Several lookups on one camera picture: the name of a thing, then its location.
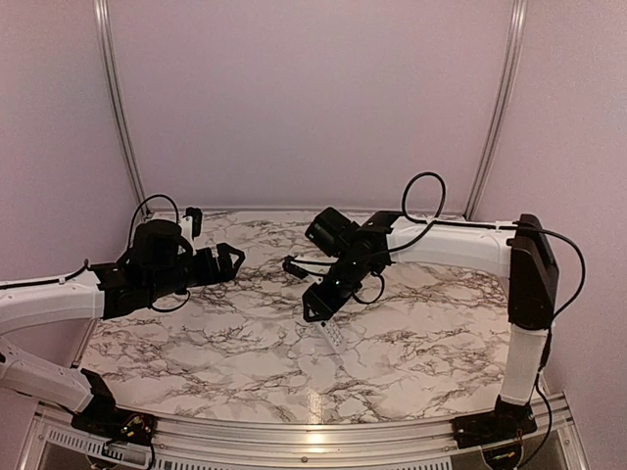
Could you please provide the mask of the white remote control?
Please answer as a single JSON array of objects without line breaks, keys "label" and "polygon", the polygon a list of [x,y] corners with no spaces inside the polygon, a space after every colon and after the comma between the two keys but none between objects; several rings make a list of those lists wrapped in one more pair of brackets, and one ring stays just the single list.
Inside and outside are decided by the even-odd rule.
[{"label": "white remote control", "polygon": [[347,345],[346,339],[333,319],[316,321],[314,326],[327,345],[335,353],[343,353],[345,351]]}]

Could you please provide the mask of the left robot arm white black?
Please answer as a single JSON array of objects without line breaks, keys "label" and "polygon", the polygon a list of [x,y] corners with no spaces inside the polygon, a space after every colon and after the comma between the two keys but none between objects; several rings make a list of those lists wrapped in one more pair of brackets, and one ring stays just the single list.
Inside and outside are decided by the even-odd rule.
[{"label": "left robot arm white black", "polygon": [[121,257],[86,264],[56,278],[1,287],[1,385],[79,414],[104,436],[123,427],[123,414],[99,375],[58,365],[12,344],[18,330],[65,320],[112,319],[154,308],[157,300],[233,280],[245,254],[226,243],[195,247],[191,217],[139,224]]}]

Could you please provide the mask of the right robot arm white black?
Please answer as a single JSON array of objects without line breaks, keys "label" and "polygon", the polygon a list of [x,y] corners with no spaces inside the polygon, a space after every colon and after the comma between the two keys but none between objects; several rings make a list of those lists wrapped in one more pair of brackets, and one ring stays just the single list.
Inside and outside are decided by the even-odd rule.
[{"label": "right robot arm white black", "polygon": [[510,324],[506,372],[499,406],[485,429],[504,439],[523,422],[543,367],[555,321],[559,270],[539,219],[476,223],[439,218],[408,220],[378,211],[358,224],[333,208],[319,213],[307,238],[332,258],[325,274],[303,294],[306,322],[326,322],[362,287],[369,274],[394,263],[427,263],[484,271],[506,283]]}]

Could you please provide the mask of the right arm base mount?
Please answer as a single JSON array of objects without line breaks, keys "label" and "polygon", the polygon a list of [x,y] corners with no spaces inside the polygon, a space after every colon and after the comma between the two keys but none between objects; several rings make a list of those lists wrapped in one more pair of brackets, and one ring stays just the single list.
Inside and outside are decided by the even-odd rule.
[{"label": "right arm base mount", "polygon": [[498,411],[496,409],[452,421],[454,439],[458,448],[491,445],[519,439],[537,431],[535,416],[530,409]]}]

